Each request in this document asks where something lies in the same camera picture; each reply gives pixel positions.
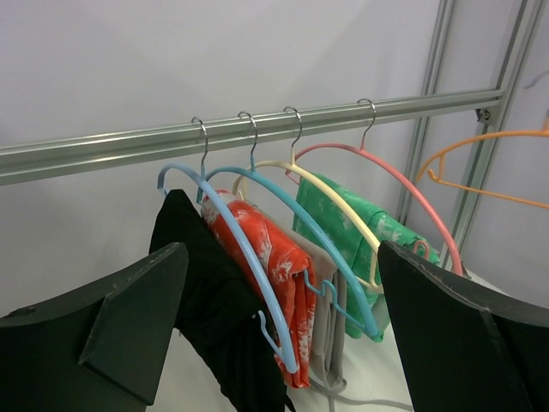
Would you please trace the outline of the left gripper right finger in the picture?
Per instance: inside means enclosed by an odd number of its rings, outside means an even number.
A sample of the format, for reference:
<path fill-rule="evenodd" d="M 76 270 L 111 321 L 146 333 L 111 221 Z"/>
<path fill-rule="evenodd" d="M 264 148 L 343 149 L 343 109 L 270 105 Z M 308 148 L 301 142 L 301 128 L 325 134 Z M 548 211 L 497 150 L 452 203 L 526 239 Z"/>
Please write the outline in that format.
<path fill-rule="evenodd" d="M 546 411 L 548 310 L 394 242 L 378 262 L 416 411 Z"/>

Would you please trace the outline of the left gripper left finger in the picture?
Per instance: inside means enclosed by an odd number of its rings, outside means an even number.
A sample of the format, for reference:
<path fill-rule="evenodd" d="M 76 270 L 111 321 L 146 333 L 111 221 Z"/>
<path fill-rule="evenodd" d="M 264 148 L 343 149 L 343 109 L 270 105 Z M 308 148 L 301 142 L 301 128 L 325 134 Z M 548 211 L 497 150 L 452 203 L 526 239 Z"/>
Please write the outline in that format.
<path fill-rule="evenodd" d="M 154 403 L 188 252 L 131 266 L 1 319 L 3 411 L 144 411 Z"/>

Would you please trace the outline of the orange clothes hanger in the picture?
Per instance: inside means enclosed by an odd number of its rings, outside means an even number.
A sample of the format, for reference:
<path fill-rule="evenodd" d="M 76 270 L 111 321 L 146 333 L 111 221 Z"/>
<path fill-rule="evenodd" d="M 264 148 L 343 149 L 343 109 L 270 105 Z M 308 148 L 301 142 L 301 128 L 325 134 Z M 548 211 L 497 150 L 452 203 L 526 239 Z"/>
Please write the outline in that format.
<path fill-rule="evenodd" d="M 495 197 L 503 199 L 506 201 L 526 204 L 528 206 L 536 207 L 539 209 L 548 209 L 547 203 L 542 203 L 538 201 L 528 200 L 526 198 L 513 197 L 507 194 L 503 194 L 495 191 L 486 191 L 483 189 L 483 185 L 486 180 L 486 173 L 490 163 L 492 162 L 492 152 L 496 147 L 495 143 L 487 144 L 490 152 L 487 154 L 481 153 L 478 156 L 477 161 L 473 166 L 471 166 L 470 172 L 473 174 L 471 177 L 470 185 L 457 184 L 454 182 L 447 181 L 444 177 L 445 173 L 445 163 L 446 156 L 453 152 L 454 150 L 471 145 L 477 142 L 484 142 L 488 140 L 498 140 L 499 138 L 516 138 L 516 137 L 538 137 L 538 138 L 548 138 L 547 130 L 507 130 L 507 131 L 497 131 L 485 133 L 477 136 L 470 137 L 465 140 L 453 143 L 446 148 L 441 149 L 436 152 L 432 157 L 430 157 L 419 169 L 417 172 L 415 180 L 419 182 L 422 177 L 427 174 L 429 179 L 439 185 L 445 185 L 448 187 L 456 188 L 461 191 L 470 191 L 477 195 L 483 195 L 488 197 Z"/>

